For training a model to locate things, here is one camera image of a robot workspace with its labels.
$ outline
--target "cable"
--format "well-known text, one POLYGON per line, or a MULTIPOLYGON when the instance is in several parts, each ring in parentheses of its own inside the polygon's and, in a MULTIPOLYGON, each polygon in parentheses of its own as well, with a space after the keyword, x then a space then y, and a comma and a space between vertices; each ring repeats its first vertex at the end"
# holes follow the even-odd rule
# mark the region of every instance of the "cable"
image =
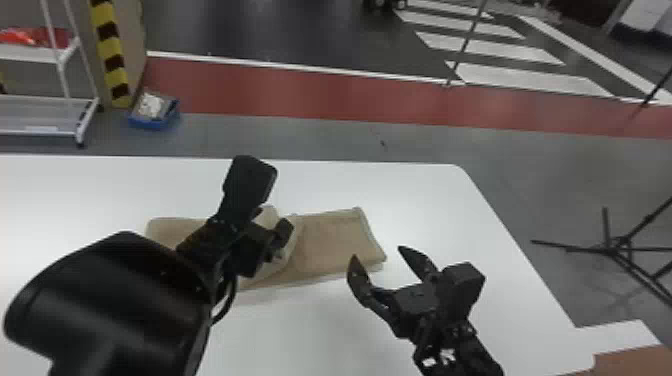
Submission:
POLYGON ((222 283, 219 285, 220 288, 217 289, 217 301, 225 296, 223 293, 225 290, 226 301, 224 302, 222 309, 220 309, 213 317, 212 325, 217 324, 219 320, 223 319, 224 316, 229 313, 229 310, 231 310, 231 306, 233 305, 233 299, 236 298, 236 292, 238 291, 238 276, 235 273, 227 269, 222 274, 222 278, 222 283))

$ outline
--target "metal pole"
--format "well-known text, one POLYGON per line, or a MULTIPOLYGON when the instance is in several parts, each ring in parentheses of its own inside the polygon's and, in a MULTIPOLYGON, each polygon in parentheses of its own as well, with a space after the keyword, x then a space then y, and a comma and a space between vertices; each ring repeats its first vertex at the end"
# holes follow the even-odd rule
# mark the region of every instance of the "metal pole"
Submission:
POLYGON ((662 88, 663 85, 667 83, 670 77, 672 77, 672 67, 670 67, 670 70, 668 70, 667 73, 665 73, 665 76, 663 76, 660 82, 658 82, 658 85, 656 85, 656 87, 653 88, 653 91, 651 91, 651 93, 649 93, 646 99, 644 99, 644 102, 642 102, 642 106, 646 106, 647 104, 649 104, 649 102, 651 102, 653 97, 656 96, 656 93, 658 93, 658 90, 660 90, 660 88, 662 88))
POLYGON ((471 38, 473 38, 474 33, 476 32, 476 26, 478 26, 478 24, 481 22, 481 16, 483 15, 483 11, 485 10, 485 6, 488 4, 488 1, 489 0, 481 1, 481 5, 478 7, 478 12, 476 12, 476 18, 474 18, 474 22, 471 23, 471 28, 467 33, 467 38, 464 40, 464 43, 462 43, 462 48, 460 49, 460 52, 458 53, 457 58, 455 59, 455 65, 453 65, 453 70, 456 71, 455 72, 456 74, 457 74, 457 66, 460 65, 460 60, 462 60, 462 56, 467 50, 467 45, 469 44, 469 41, 471 40, 471 38))

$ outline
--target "white floor marking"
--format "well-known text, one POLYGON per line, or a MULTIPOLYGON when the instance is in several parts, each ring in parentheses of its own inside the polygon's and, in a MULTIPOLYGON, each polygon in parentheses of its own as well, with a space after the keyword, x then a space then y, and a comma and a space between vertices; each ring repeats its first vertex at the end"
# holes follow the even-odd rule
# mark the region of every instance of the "white floor marking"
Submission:
MULTIPOLYGON (((417 31, 416 34, 418 34, 420 39, 422 39, 425 44, 431 48, 448 51, 460 51, 462 44, 464 43, 464 38, 424 33, 421 31, 417 31)), ((467 45, 467 52, 479 55, 505 57, 508 59, 538 61, 542 63, 565 65, 561 60, 540 48, 517 46, 506 43, 495 43, 472 39, 467 45)))
POLYGON ((380 78, 380 79, 385 79, 385 80, 426 82, 426 83, 436 83, 436 84, 445 84, 446 81, 447 81, 445 78, 438 78, 438 77, 411 76, 411 75, 404 75, 404 74, 380 73, 380 72, 370 72, 370 71, 361 71, 361 70, 352 70, 352 69, 316 67, 316 66, 312 66, 312 65, 302 65, 302 64, 274 63, 274 62, 271 62, 271 61, 233 59, 233 58, 228 58, 228 57, 202 56, 202 55, 192 55, 192 54, 184 54, 184 53, 178 53, 178 52, 147 51, 147 56, 149 56, 149 57, 160 57, 160 58, 173 59, 173 60, 200 61, 200 62, 212 63, 212 64, 244 65, 244 66, 259 67, 259 68, 276 68, 276 69, 286 69, 286 70, 301 71, 301 72, 327 73, 327 74, 340 74, 340 75, 345 75, 345 76, 380 78))
MULTIPOLYGON (((465 14, 465 15, 468 15, 468 16, 475 16, 476 14, 478 14, 478 9, 476 9, 476 8, 461 7, 459 5, 439 3, 439 2, 436 2, 436 1, 410 0, 408 2, 408 5, 418 7, 418 8, 444 10, 446 12, 457 13, 457 14, 465 14)), ((488 13, 483 12, 481 14, 481 18, 491 20, 492 16, 489 15, 488 13)))
MULTIPOLYGON (((429 25, 437 27, 445 27, 447 29, 468 31, 471 28, 471 21, 458 20, 450 17, 439 17, 431 14, 416 13, 410 11, 396 11, 399 18, 406 22, 416 23, 420 25, 429 25)), ((524 36, 510 27, 493 25, 489 23, 481 23, 476 26, 476 32, 482 34, 499 35, 502 37, 525 39, 524 36)))
MULTIPOLYGON (((574 38, 562 33, 551 25, 546 24, 543 21, 540 21, 533 17, 527 16, 518 16, 521 20, 527 22, 531 26, 537 28, 542 33, 554 38, 558 42, 564 44, 570 49, 576 51, 577 53, 583 55, 586 59, 592 61, 593 63, 601 66, 603 69, 613 73, 615 76, 620 77, 623 81, 629 83, 630 85, 641 90, 643 93, 650 93, 651 90, 655 87, 653 83, 646 80, 644 77, 638 75, 637 73, 625 68, 624 66, 616 63, 615 61, 609 59, 608 57, 600 54, 599 52, 593 50, 592 48, 584 45, 583 43, 575 40, 574 38)), ((672 94, 665 90, 661 89, 656 98, 660 99, 666 103, 672 103, 672 94)))
MULTIPOLYGON (((446 61, 446 64, 452 68, 455 63, 446 61)), ((460 63, 457 67, 457 75, 468 84, 502 86, 598 97, 613 97, 611 93, 585 77, 569 76, 565 74, 542 73, 521 69, 460 63)))

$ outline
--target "white shelf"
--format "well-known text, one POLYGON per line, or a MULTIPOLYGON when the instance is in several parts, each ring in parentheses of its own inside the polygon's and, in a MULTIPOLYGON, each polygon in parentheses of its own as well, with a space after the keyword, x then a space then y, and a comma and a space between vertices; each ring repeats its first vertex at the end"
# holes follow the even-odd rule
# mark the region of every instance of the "white shelf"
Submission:
POLYGON ((74 136, 81 143, 97 106, 98 98, 0 95, 0 134, 74 136))
POLYGON ((15 44, 0 44, 0 60, 26 61, 32 63, 47 63, 64 65, 79 47, 79 37, 70 40, 67 48, 54 50, 46 47, 30 47, 15 44))

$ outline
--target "gray floor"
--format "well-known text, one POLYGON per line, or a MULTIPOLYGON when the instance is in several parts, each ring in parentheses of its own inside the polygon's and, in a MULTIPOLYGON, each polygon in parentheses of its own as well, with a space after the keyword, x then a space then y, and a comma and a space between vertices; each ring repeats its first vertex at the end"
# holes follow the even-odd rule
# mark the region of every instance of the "gray floor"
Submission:
MULTIPOLYGON (((672 309, 608 260, 529 243, 597 242, 603 205, 611 208, 617 232, 639 221, 672 194, 671 141, 196 114, 183 115, 169 131, 147 132, 128 128, 122 112, 108 111, 97 117, 86 150, 75 149, 69 139, 1 137, 0 152, 210 158, 245 153, 456 164, 476 182, 577 326, 640 318, 672 345, 672 309)), ((670 228, 672 212, 641 242, 672 245, 670 228)), ((641 261, 655 267, 665 259, 641 261)), ((665 282, 672 287, 672 277, 665 282)))

